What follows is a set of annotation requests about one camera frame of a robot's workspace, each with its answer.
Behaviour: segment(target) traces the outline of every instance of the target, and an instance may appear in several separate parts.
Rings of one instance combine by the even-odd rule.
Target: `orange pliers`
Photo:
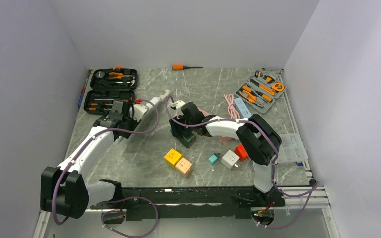
[[[260,108],[263,108],[263,105],[260,104],[260,103],[256,100],[256,97],[255,97],[254,95],[252,95],[250,92],[248,92],[248,91],[246,91],[246,90],[242,90],[242,93],[237,92],[237,94],[239,94],[242,98],[246,99],[248,102],[257,105],[257,106],[260,107]]]
[[[127,75],[127,74],[123,74],[123,73],[115,73],[115,72],[111,72],[109,73],[109,77],[107,78],[108,80],[122,80],[123,77],[133,77],[135,78],[134,75]]]

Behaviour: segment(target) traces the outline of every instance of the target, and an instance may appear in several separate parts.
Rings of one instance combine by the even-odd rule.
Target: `white backdrop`
[[[86,66],[284,67],[318,0],[50,0]]]
[[[321,1],[285,78],[341,237],[381,237],[381,0]]]
[[[40,175],[65,157],[86,73],[47,0],[0,0],[0,238],[33,235]]]

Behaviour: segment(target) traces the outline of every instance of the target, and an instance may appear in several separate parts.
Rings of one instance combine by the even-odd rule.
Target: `gray marble tabletop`
[[[235,68],[188,69],[137,69],[139,75],[137,98],[151,99],[169,89],[175,100],[192,101],[199,108],[221,117],[229,117],[224,94],[232,94],[255,70]],[[196,143],[185,148],[170,133],[164,105],[159,106],[160,124],[147,135],[132,135],[129,139],[115,141],[97,160],[86,178],[88,183],[111,179],[123,187],[184,187],[184,186],[244,186],[254,182],[254,169],[250,161],[232,170],[221,162],[210,165],[208,158],[214,153],[224,154],[239,144],[238,141],[221,143],[216,137],[197,136]],[[294,120],[285,96],[263,114],[263,118],[278,134],[296,133]],[[81,109],[75,123],[68,154],[80,145],[99,115]],[[137,130],[146,130],[155,124],[155,116],[148,117]],[[166,164],[164,155],[175,148],[193,163],[193,172],[183,177]],[[279,185],[308,185],[304,167],[295,163],[277,166]]]

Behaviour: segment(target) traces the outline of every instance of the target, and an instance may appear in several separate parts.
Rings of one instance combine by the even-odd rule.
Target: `robotic arm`
[[[164,102],[170,94],[166,91],[150,102],[157,106]],[[111,129],[125,129],[134,131],[140,122],[153,110],[150,103],[133,104],[129,102],[113,101],[112,110],[98,118],[80,146],[60,163],[56,168],[47,167],[41,175],[40,208],[44,211],[52,210],[52,202],[56,206],[56,213],[68,217],[79,218],[85,209],[102,201],[122,199],[122,187],[119,182],[107,179],[95,184],[85,184],[91,168],[107,148],[119,137],[129,138],[130,133]],[[69,163],[73,165],[67,170],[61,184],[58,178]],[[58,188],[56,199],[53,201],[55,187]]]
[[[169,93],[166,91],[164,95],[154,97],[150,102],[157,106],[166,100]],[[258,194],[262,201],[270,200],[274,192],[271,181],[271,160],[274,152],[254,126],[231,119],[230,121],[220,121],[221,117],[216,115],[204,116],[193,102],[176,101],[171,103],[170,107],[176,110],[176,115],[173,118],[175,121],[169,120],[172,135],[186,147],[190,147],[195,140],[192,132],[201,136],[228,136],[240,140],[253,161],[255,169],[254,193]],[[84,177],[88,175],[96,163],[96,158],[116,139],[119,137],[129,138],[131,135],[116,129],[134,131],[152,108],[151,104],[132,104],[115,100],[111,112],[107,112],[94,122],[93,128],[85,140],[68,158],[56,168],[47,167],[43,170],[41,175],[41,209],[51,211],[54,206],[57,214],[79,218],[91,205],[102,201],[123,199],[122,186],[119,182],[102,179],[95,184],[86,184]],[[241,120],[248,120],[258,125],[274,146],[279,148],[282,142],[281,138],[261,116],[255,114],[248,119]],[[65,186],[60,186],[58,179],[64,170],[66,173],[63,175],[60,184],[65,184]]]
[[[238,122],[239,120],[254,122],[266,133],[275,148],[279,148],[282,143],[281,137],[260,115],[254,114],[250,118],[236,121],[220,121],[222,118],[216,115],[204,116],[193,102],[184,103],[183,101],[176,101],[170,103],[170,107],[176,110],[174,119],[182,124],[199,125],[204,122],[213,121],[206,125],[185,127],[170,119],[169,123],[172,127],[172,135],[186,147],[190,147],[194,142],[193,131],[201,136],[227,136],[240,140],[253,161],[255,169],[254,187],[259,190],[263,200],[267,201],[269,199],[274,191],[271,181],[271,160],[275,156],[274,151],[254,126]]]

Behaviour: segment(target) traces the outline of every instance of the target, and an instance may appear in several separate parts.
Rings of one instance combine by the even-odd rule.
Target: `small tool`
[[[103,71],[98,71],[95,75],[96,75],[96,78],[103,78],[105,73]]]
[[[273,79],[271,76],[265,76],[264,79],[266,80],[266,83],[268,84],[275,82],[275,79]]]
[[[259,82],[256,82],[255,80],[253,79],[250,79],[249,80],[251,83],[253,83],[254,85],[258,86],[259,88],[263,89],[264,91],[266,91],[267,93],[271,94],[272,96],[275,95],[275,92],[272,91],[271,89],[265,87],[263,84],[259,83]]]
[[[95,110],[110,110],[110,108],[87,108],[89,111],[95,111]]]
[[[267,96],[266,94],[262,93],[261,91],[257,91],[257,90],[252,89],[252,88],[249,87],[248,85],[243,85],[243,86],[242,86],[242,89],[243,89],[243,90],[246,90],[246,91],[248,91],[248,92],[250,92],[250,93],[255,92],[259,98],[261,98],[262,100],[264,100],[264,101],[267,102],[267,103],[272,102],[272,98],[270,98],[270,97]]]
[[[258,101],[256,101],[256,97],[254,95],[250,94],[248,91],[243,90],[241,93],[240,92],[236,92],[236,93],[239,96],[241,96],[242,98],[246,99],[246,101],[257,105],[260,108],[263,108],[263,105],[258,103]]]
[[[187,67],[187,66],[178,65],[178,64],[172,66],[172,70],[174,70],[174,71],[184,70],[184,69],[190,69],[190,68],[203,68],[203,67]]]
[[[100,105],[100,106],[111,106],[111,105],[113,105],[113,103],[91,103],[90,105],[91,106],[98,106],[98,105]]]
[[[95,101],[113,101],[113,98],[95,98]]]
[[[272,86],[272,89],[275,90],[275,91],[277,91],[277,92],[281,92],[281,91],[283,91],[283,90],[285,89],[285,86],[284,86],[284,84],[282,84],[282,83],[276,82],[276,83],[274,83],[274,85]]]
[[[262,75],[262,72],[261,71],[256,71],[255,73],[255,77],[256,78],[261,78],[263,75]]]
[[[127,75],[123,73],[115,73],[115,72],[110,72],[109,77],[107,78],[108,80],[122,80],[123,77],[132,77],[135,78],[135,75]]]
[[[94,100],[95,100],[95,101],[113,101],[114,98],[95,98]],[[122,101],[122,102],[132,102],[132,101],[133,101],[133,98],[130,98],[130,100],[129,100],[129,99],[123,99],[123,100],[121,100],[121,101]]]
[[[130,86],[132,87],[135,84],[135,79],[131,82],[116,82],[116,83],[130,83]]]

